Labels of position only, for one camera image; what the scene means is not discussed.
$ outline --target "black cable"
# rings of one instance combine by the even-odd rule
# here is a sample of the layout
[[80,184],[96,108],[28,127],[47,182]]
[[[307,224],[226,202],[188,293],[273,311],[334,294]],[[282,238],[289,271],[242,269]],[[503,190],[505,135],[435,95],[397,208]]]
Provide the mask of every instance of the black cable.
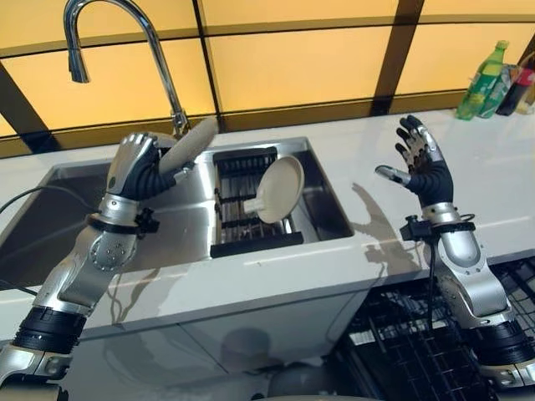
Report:
[[476,215],[474,215],[473,213],[466,213],[465,215],[461,215],[461,220],[463,220],[464,222],[472,221],[475,218]]
[[92,205],[87,203],[84,198],[82,198],[80,195],[78,195],[73,190],[70,190],[69,188],[63,188],[62,186],[56,186],[56,185],[40,185],[36,186],[35,188],[32,188],[31,190],[26,190],[24,192],[21,192],[17,196],[14,196],[10,200],[8,200],[6,203],[3,204],[2,207],[0,207],[0,214],[5,211],[13,202],[18,201],[23,196],[26,196],[28,194],[31,194],[32,192],[36,192],[38,190],[60,190],[66,194],[71,195],[73,198],[75,198],[78,202],[80,202],[83,206],[90,209],[91,211],[98,211],[96,210]]
[[435,290],[435,242],[430,242],[431,259],[429,260],[429,287],[427,292],[427,327],[431,332],[433,330],[433,291]]
[[12,284],[11,282],[6,282],[5,280],[2,280],[1,278],[0,278],[0,284],[7,290],[19,290],[22,292],[26,292],[27,294],[33,295],[34,297],[37,295],[35,291],[30,290],[29,288],[20,287],[16,284]]
[[[80,195],[78,195],[73,190],[70,190],[68,188],[63,188],[62,186],[56,186],[56,185],[40,185],[36,186],[35,188],[32,188],[31,190],[26,190],[24,192],[21,192],[17,196],[14,196],[10,200],[8,200],[6,203],[3,204],[2,207],[0,207],[0,214],[2,214],[3,211],[5,211],[11,204],[13,204],[15,201],[18,201],[20,198],[31,194],[32,192],[36,192],[38,190],[59,190],[66,194],[71,195],[73,198],[75,198],[78,202],[80,202],[83,206],[88,208],[90,211],[98,211],[96,210],[92,205],[90,205],[88,202],[85,201],[84,198],[82,198]],[[21,287],[16,284],[12,284],[11,282],[7,282],[5,280],[0,279],[0,284],[6,288],[12,288],[15,290],[19,290],[22,292],[26,292],[27,294],[33,295],[34,297],[37,295],[35,291],[32,291],[26,287]]]

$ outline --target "robot forearm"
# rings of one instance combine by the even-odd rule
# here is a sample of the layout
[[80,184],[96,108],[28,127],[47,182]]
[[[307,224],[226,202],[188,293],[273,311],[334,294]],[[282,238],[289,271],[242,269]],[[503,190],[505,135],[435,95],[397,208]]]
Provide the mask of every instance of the robot forearm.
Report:
[[[116,206],[118,199],[113,198]],[[93,223],[79,233],[74,249],[48,275],[15,338],[0,352],[0,383],[10,377],[58,380],[65,375],[86,318],[113,276],[135,253],[135,233],[106,231],[106,216],[113,212],[106,207],[109,201],[110,195],[106,195],[102,212],[93,216],[104,225],[104,231],[94,227],[99,223]],[[131,205],[134,223],[137,202],[125,202]]]
[[[462,223],[455,207],[423,210],[436,229]],[[473,231],[444,231],[434,242],[438,286],[476,354],[481,374],[498,388],[535,384],[535,350],[492,274]]]

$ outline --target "bottle cap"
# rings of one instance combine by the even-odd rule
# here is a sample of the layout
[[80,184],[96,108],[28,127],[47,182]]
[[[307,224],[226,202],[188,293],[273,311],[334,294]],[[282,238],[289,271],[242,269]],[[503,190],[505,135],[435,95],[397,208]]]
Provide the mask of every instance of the bottle cap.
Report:
[[505,50],[509,46],[508,40],[498,40],[498,43],[496,43],[496,48],[500,48],[502,50]]

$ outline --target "yellow wall panel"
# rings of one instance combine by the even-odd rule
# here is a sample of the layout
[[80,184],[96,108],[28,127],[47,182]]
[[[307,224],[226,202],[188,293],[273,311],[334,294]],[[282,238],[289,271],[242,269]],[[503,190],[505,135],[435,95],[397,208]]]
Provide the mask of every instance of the yellow wall panel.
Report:
[[397,0],[202,0],[207,26],[395,16]]
[[474,20],[474,16],[502,16],[523,15],[524,20],[535,17],[535,2],[533,0],[425,0],[421,10],[420,22],[457,20],[455,16],[466,16]]
[[[67,0],[0,1],[0,48],[64,41]],[[191,0],[135,0],[157,30],[195,28]],[[141,32],[139,24],[114,4],[88,4],[79,16],[81,38]]]
[[508,40],[505,63],[517,63],[535,23],[420,25],[410,46],[397,94],[463,89],[498,40]]
[[390,27],[210,38],[224,111],[367,98]]
[[[188,114],[214,112],[199,39],[162,43]],[[162,118],[171,107],[146,43],[86,48],[91,82],[72,82],[66,51],[7,58],[3,65],[50,129]]]
[[16,134],[13,127],[0,114],[0,136],[8,136]]

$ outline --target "metal grill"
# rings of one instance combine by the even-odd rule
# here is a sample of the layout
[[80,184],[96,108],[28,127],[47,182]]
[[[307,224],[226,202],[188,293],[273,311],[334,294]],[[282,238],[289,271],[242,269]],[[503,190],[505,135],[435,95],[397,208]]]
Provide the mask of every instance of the metal grill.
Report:
[[[534,337],[535,258],[495,265],[491,269],[506,289],[521,327]],[[351,352],[356,352],[359,363],[364,363],[371,372],[374,385],[379,388],[374,391],[388,400],[496,400],[497,396],[478,373],[437,288],[433,299],[433,331],[427,330],[428,282],[425,279],[370,291],[349,326]],[[374,367],[377,362],[373,359],[381,358],[385,363],[377,374],[379,370]],[[384,383],[388,374],[399,376],[390,388]]]
[[535,258],[491,266],[500,279],[518,323],[529,337],[535,337]]
[[353,321],[353,343],[362,343],[362,333],[372,332],[392,373],[401,377],[404,387],[395,391],[404,399],[495,399],[462,345],[461,334],[438,293],[434,298],[434,330],[426,329],[427,282],[373,290]]

